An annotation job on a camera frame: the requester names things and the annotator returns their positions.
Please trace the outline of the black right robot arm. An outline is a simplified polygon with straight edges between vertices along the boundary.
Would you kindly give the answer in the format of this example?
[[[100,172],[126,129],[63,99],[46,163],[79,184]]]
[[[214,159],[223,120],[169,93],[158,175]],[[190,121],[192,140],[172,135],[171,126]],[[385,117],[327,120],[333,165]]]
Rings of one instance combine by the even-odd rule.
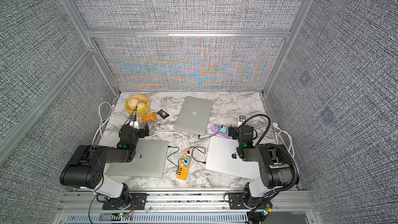
[[[258,138],[254,140],[254,128],[248,122],[257,117],[267,119],[267,127]],[[255,114],[246,119],[238,128],[238,146],[235,157],[244,162],[256,162],[260,176],[247,183],[243,188],[243,203],[246,207],[256,211],[271,202],[280,192],[287,191],[300,181],[299,168],[285,145],[260,142],[271,127],[271,119],[266,114]]]

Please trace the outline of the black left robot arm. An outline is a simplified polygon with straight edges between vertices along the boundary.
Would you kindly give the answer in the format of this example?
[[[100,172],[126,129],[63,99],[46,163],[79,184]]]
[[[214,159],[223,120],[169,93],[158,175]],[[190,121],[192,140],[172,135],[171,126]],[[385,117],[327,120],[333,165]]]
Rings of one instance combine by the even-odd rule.
[[[105,197],[112,208],[133,209],[134,201],[125,183],[115,181],[104,174],[107,163],[128,163],[136,155],[140,138],[149,135],[149,128],[137,129],[125,124],[119,131],[116,147],[80,145],[64,167],[60,183],[70,187],[86,187]]]

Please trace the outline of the teal charger on purple strip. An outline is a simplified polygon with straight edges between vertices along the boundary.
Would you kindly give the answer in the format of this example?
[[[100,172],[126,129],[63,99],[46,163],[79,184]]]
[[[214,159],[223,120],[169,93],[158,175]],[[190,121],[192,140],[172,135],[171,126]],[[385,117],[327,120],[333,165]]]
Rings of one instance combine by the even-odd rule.
[[[219,132],[219,133],[222,133],[222,134],[226,134],[227,131],[228,131],[227,127],[225,127],[225,126],[222,125],[222,126],[220,127],[220,129],[219,129],[218,132]]]

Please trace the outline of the right silver apple laptop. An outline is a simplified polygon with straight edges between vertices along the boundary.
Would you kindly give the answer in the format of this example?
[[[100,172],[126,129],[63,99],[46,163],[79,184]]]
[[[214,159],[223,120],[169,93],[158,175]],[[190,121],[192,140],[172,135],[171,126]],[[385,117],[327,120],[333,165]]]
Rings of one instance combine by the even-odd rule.
[[[210,138],[205,169],[255,180],[260,177],[257,162],[244,162],[237,154],[237,140]]]

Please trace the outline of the left silver laptop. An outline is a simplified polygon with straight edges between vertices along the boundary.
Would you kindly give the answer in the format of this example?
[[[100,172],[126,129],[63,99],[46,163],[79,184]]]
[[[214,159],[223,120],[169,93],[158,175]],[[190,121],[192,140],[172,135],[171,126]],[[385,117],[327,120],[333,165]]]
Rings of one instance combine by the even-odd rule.
[[[165,167],[168,141],[139,140],[136,155],[129,163],[111,163],[108,176],[161,178]]]

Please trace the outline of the rear grey laptop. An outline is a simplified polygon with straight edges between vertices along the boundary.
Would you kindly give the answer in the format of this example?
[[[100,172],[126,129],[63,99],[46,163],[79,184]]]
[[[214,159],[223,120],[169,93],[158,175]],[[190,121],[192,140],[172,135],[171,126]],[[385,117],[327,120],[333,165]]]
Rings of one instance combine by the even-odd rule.
[[[197,135],[205,135],[213,101],[187,96],[183,102],[174,129]]]

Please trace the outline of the pink charger plug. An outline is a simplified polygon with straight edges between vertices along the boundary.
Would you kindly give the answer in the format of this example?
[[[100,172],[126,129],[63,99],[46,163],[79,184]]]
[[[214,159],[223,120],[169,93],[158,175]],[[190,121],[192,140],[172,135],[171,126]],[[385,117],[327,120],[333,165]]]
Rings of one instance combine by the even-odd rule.
[[[185,157],[189,157],[189,158],[191,157],[191,152],[189,150],[186,151]]]

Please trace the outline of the orange snack packet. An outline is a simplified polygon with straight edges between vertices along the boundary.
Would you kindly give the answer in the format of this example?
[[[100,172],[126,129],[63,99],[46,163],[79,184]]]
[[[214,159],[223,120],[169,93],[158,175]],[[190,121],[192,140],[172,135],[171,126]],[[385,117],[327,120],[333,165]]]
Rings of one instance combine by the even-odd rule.
[[[157,114],[156,113],[146,114],[146,115],[142,115],[141,118],[142,118],[142,122],[155,121],[155,120],[157,120]]]

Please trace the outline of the steamed bun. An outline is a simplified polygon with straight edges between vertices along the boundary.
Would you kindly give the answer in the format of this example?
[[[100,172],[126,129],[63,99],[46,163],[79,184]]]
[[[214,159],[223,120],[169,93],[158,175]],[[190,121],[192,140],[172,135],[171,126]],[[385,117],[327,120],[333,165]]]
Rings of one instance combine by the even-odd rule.
[[[136,108],[138,111],[141,111],[142,109],[145,109],[146,105],[147,105],[146,102],[139,102]]]
[[[128,100],[127,105],[130,109],[134,109],[139,102],[139,99],[133,97]]]

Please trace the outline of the yellow bamboo steamer basket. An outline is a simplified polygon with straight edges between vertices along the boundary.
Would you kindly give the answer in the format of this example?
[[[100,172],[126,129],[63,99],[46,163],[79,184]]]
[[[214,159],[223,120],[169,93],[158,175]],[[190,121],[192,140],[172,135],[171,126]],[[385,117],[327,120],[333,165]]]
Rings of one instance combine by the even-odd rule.
[[[124,104],[129,114],[136,114],[138,117],[146,115],[151,109],[149,99],[143,94],[136,94],[129,97]]]

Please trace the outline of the left steamed bun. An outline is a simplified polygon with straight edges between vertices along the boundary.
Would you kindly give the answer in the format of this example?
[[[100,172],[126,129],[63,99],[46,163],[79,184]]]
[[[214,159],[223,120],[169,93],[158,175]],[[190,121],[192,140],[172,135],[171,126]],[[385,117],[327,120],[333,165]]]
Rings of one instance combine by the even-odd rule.
[[[133,97],[128,100],[127,105],[130,109],[134,109],[139,102],[139,99]]]

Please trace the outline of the black snack packet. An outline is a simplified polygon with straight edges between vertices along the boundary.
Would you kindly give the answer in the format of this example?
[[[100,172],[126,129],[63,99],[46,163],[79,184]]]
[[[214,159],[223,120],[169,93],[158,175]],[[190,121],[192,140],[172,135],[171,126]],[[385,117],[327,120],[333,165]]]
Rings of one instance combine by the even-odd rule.
[[[164,111],[162,109],[157,111],[157,115],[159,115],[162,119],[166,119],[170,116],[170,114],[168,114],[166,111]]]

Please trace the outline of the orange power strip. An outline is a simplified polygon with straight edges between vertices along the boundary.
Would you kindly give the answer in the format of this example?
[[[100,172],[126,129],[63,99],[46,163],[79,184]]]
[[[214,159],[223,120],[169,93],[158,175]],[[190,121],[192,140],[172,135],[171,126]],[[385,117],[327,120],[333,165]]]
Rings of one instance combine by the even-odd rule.
[[[184,155],[183,155],[183,157],[179,160],[179,167],[178,167],[178,169],[177,169],[177,178],[178,179],[181,179],[181,180],[186,180],[186,178],[187,178],[187,175],[188,175],[188,172],[189,172],[189,167],[187,168],[187,167],[183,167],[182,166],[182,162],[183,162],[183,160],[184,160],[184,158],[185,158],[185,153],[186,153],[186,151],[187,151],[188,149],[186,149],[185,151],[184,151]]]

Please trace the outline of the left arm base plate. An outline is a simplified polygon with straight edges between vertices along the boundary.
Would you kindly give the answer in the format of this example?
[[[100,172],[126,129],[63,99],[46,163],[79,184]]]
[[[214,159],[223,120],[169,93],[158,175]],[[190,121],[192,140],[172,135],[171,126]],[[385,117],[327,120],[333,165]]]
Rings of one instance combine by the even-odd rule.
[[[125,198],[121,196],[119,198],[106,198],[104,200],[102,210],[117,210],[126,211],[132,210],[143,210],[147,202],[146,193],[130,193],[130,196]]]

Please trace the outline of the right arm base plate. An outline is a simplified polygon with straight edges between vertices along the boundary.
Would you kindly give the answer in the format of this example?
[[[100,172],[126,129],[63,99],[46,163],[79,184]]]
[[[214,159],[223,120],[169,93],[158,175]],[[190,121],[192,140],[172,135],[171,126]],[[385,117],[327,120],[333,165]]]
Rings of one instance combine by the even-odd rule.
[[[242,192],[228,192],[226,200],[232,210],[249,209],[244,202],[244,194]]]

